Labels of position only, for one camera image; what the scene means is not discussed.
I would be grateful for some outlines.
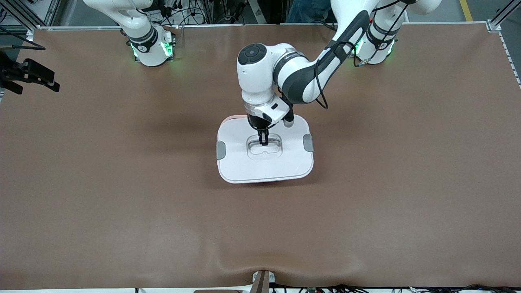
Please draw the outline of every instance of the green led light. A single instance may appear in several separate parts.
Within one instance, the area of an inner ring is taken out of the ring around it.
[[[134,45],[132,45],[132,43],[130,43],[130,47],[132,48],[132,51],[134,52],[134,56],[135,56],[136,58],[139,58],[139,57],[138,57],[138,54],[135,52],[135,48],[134,48]]]
[[[163,50],[165,51],[165,54],[167,56],[172,56],[172,45],[163,42],[161,42],[161,45],[163,45]]]
[[[392,52],[392,45],[394,45],[394,40],[392,41],[391,45],[389,46],[389,51],[387,51],[387,55],[391,54],[391,52]]]
[[[360,49],[362,48],[362,45],[364,44],[364,39],[360,39],[358,43],[355,45],[355,49],[351,51],[351,54],[354,54],[356,51],[356,54],[358,55],[360,53]]]

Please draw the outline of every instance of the black cable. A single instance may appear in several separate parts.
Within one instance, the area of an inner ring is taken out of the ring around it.
[[[190,9],[190,15],[191,16],[195,16],[195,15],[193,15],[194,12],[192,12],[192,9],[190,7],[190,3],[192,3],[192,2],[190,0],[188,0],[188,9]]]
[[[191,8],[191,9],[199,9],[200,11],[202,12],[205,12],[200,6],[199,7],[190,7],[190,1],[188,1],[188,8]],[[203,24],[204,23],[208,23],[208,20],[206,19],[206,16],[202,13],[195,13],[195,12],[191,12],[190,13],[192,16],[195,16],[197,14],[201,15],[203,17]],[[197,23],[198,25],[200,25],[200,23],[197,21],[197,19],[195,19],[195,17],[193,18],[195,23]]]
[[[322,20],[313,20],[312,23],[321,23],[323,26],[325,26],[326,28],[332,30],[332,31],[337,31],[337,29],[327,23],[325,23],[324,21]]]
[[[252,122],[250,121],[249,118],[246,119],[246,120],[248,120],[248,123],[249,123],[250,126],[253,128],[253,130],[257,130],[257,131],[266,131],[266,130],[268,130],[268,129],[271,129],[273,126],[277,125],[277,123],[275,123],[275,124],[272,124],[272,125],[270,125],[270,126],[264,128],[264,129],[260,129],[260,128],[256,128],[255,126],[253,126],[253,124],[252,124]]]
[[[209,17],[208,17],[208,11],[206,10],[206,8],[205,8],[205,9],[202,9],[202,8],[201,8],[201,5],[199,4],[199,1],[198,1],[198,0],[195,0],[195,3],[197,4],[197,7],[194,7],[194,8],[197,8],[197,9],[199,9],[199,10],[201,10],[201,11],[204,11],[204,14],[205,14],[205,17],[204,17],[205,20],[204,20],[204,21],[205,21],[206,23],[209,24],[210,22],[208,21],[208,19],[209,19]]]
[[[179,25],[182,25],[183,22],[184,22],[184,24],[186,25],[186,24],[187,24],[187,19],[188,19],[189,17],[191,17],[191,16],[192,16],[192,14],[188,14],[185,18],[183,18],[183,20],[181,20],[181,22],[179,23]]]
[[[22,38],[21,36],[17,35],[17,34],[14,34],[6,29],[4,29],[3,26],[0,26],[0,30],[6,32],[7,34],[10,34],[18,39],[21,39],[22,41],[24,42],[28,42],[29,44],[33,45],[34,47],[29,47],[29,46],[20,46],[20,45],[11,45],[11,47],[13,49],[28,49],[28,50],[45,50],[45,47],[44,46],[41,46],[41,45],[38,45],[36,44],[35,42],[32,42],[32,41],[29,41],[25,38]]]
[[[331,286],[331,287],[321,287],[321,289],[334,289],[337,291],[337,293],[369,293],[368,291],[364,290],[362,287],[355,287],[355,286],[348,286],[344,284]]]
[[[382,6],[382,7],[375,8],[375,9],[373,9],[373,12],[377,12],[377,11],[379,11],[379,10],[386,9],[387,7],[391,7],[391,6],[393,6],[394,4],[397,4],[398,2],[400,2],[400,0],[396,0],[396,1],[394,1],[393,3],[389,3],[389,4],[384,5],[384,6]]]
[[[139,12],[139,13],[143,14],[144,16],[148,17],[148,14],[144,13],[143,11],[140,11],[140,10],[139,10],[139,9],[137,9],[137,8],[135,9],[135,11],[137,11],[137,12]]]
[[[159,19],[159,18],[153,17],[153,18],[150,19],[150,21],[152,23],[155,23],[156,25],[162,25],[163,22],[165,22],[165,19],[164,18],[163,19]]]
[[[3,22],[5,20],[5,18],[7,17],[7,11],[4,10],[4,8],[2,7],[2,9],[0,10],[0,17],[2,17],[2,20],[0,20],[0,22]]]
[[[302,289],[303,288],[303,287],[292,287],[292,286],[287,286],[287,285],[280,285],[277,283],[269,283],[269,287],[270,288],[286,288],[286,289]]]
[[[163,24],[163,22],[168,21],[168,23],[172,26],[173,24],[170,22],[170,17],[172,17],[172,16],[174,16],[174,15],[176,15],[176,14],[178,14],[178,13],[181,13],[181,14],[183,15],[183,20],[181,20],[181,22],[179,23],[179,25],[181,25],[181,24],[183,23],[183,21],[185,21],[188,17],[191,16],[191,14],[188,14],[186,17],[184,16],[184,13],[183,13],[183,12],[184,12],[184,11],[187,11],[187,10],[190,10],[190,8],[184,8],[184,9],[181,9],[181,10],[178,10],[178,11],[172,13],[172,15],[170,15],[169,17],[163,18],[163,20],[161,21],[160,24]]]
[[[417,293],[459,293],[463,290],[469,290],[469,289],[488,290],[488,291],[493,291],[495,293],[503,293],[503,290],[499,290],[499,289],[496,289],[493,287],[483,286],[480,284],[472,284],[472,285],[469,285],[467,287],[464,287],[464,288],[461,288],[458,290],[451,290],[450,288],[436,289],[436,288],[430,288],[430,287],[418,288],[418,289],[420,289],[420,290]]]
[[[183,20],[181,21],[181,24],[184,22],[185,25],[186,25],[186,24],[187,24],[187,23],[186,23],[186,20],[187,20],[189,17],[192,17],[192,19],[193,19],[193,20],[194,20],[194,21],[199,25],[199,23],[198,23],[197,20],[195,19],[195,16],[196,16],[196,15],[201,15],[201,16],[203,16],[203,18],[204,18],[204,14],[199,13],[199,12],[194,12],[194,13],[188,14],[185,18],[183,18]]]
[[[172,22],[170,21],[170,17],[172,17],[172,15],[173,15],[173,14],[170,14],[170,16],[165,16],[165,17],[163,18],[163,20],[161,21],[160,25],[162,25],[163,22],[165,22],[165,20],[166,20],[166,21],[168,21],[168,25],[169,25],[169,26],[172,26]]]
[[[156,13],[147,14],[146,16],[147,16],[147,17],[150,17],[150,16],[154,16],[154,15],[156,15],[156,14],[160,14],[160,13],[161,13],[161,11],[158,11],[158,12],[156,12]]]
[[[335,52],[337,51],[338,47],[340,45],[350,45],[351,46],[351,50],[353,51],[353,66],[354,67],[360,67],[359,65],[356,64],[356,47],[353,43],[351,43],[350,41],[341,41],[341,42],[335,42],[331,47],[330,47],[330,50],[335,54]],[[317,98],[316,101],[317,103],[322,106],[322,108],[324,109],[328,109],[329,106],[327,104],[327,100],[326,100],[326,96],[324,95],[324,90],[322,88],[322,86],[320,85],[320,80],[318,79],[318,67],[320,66],[321,64],[321,61],[324,60],[324,58],[321,58],[319,59],[316,63],[315,63],[315,68],[314,68],[314,72],[315,72],[315,79],[317,80],[317,86],[318,86],[318,90],[320,91],[320,96],[322,97],[322,101],[323,103]]]

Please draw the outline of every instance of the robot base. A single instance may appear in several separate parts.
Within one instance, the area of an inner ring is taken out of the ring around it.
[[[217,166],[221,177],[235,184],[302,178],[313,168],[309,126],[295,115],[292,127],[280,122],[270,128],[269,145],[262,146],[245,115],[230,116],[217,132]]]
[[[383,62],[385,60],[385,58],[389,54],[391,54],[393,45],[394,45],[394,41],[392,41],[392,43],[389,46],[387,46],[386,43],[383,43],[381,48],[375,54],[375,51],[376,51],[375,46],[372,43],[370,43],[367,40],[367,38],[363,38],[359,44],[359,49],[358,49],[359,51],[356,54],[356,56],[360,59],[360,61],[369,59],[372,56],[372,59],[367,63],[378,64],[378,63]]]

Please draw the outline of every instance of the metal frame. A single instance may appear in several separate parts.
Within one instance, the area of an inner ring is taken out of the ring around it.
[[[261,7],[259,6],[259,3],[257,0],[249,0],[250,7],[252,8],[253,15],[255,15],[255,19],[257,19],[257,23],[259,25],[265,25],[267,23],[266,18],[264,17],[264,14],[261,10]]]
[[[510,62],[510,66],[512,67],[512,71],[514,72],[514,76],[516,77],[517,83],[519,84],[519,88],[521,89],[521,79],[519,78],[519,74],[517,73],[516,67],[514,66],[514,62],[512,61],[512,58],[510,57],[510,52],[508,51],[508,48],[506,47],[505,40],[503,39],[503,35],[501,32],[498,32],[499,38],[501,39],[501,43],[503,43],[503,48],[505,48],[506,56],[508,57],[508,62]]]
[[[250,293],[269,293],[269,283],[275,283],[275,275],[269,271],[257,271],[253,274]]]
[[[51,0],[51,4],[43,20],[21,0],[2,0],[0,5],[21,24],[20,26],[9,26],[10,31],[21,31],[23,30],[22,28],[34,31],[39,27],[52,25],[56,18],[56,10],[60,2],[61,0]]]
[[[167,28],[183,29],[183,28],[218,28],[218,27],[241,27],[242,23],[221,23],[218,25],[190,25],[190,26],[163,26]],[[104,26],[104,27],[39,27],[46,31],[110,31],[120,30],[120,26]]]
[[[0,5],[28,30],[34,31],[38,26],[45,25],[43,20],[20,0],[3,0]]]
[[[501,31],[500,24],[521,5],[521,0],[511,0],[494,18],[487,20],[489,32]]]
[[[445,22],[404,22],[404,25],[472,25],[476,23],[483,23],[484,25],[487,23],[486,21],[445,21]],[[285,22],[281,23],[281,26],[322,26],[321,23],[313,23],[313,22]]]

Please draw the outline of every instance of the black clamp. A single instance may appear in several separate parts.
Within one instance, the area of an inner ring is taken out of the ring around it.
[[[60,90],[60,84],[54,81],[54,71],[33,59],[18,63],[0,51],[0,88],[21,94],[23,87],[14,81],[41,84],[55,92]]]

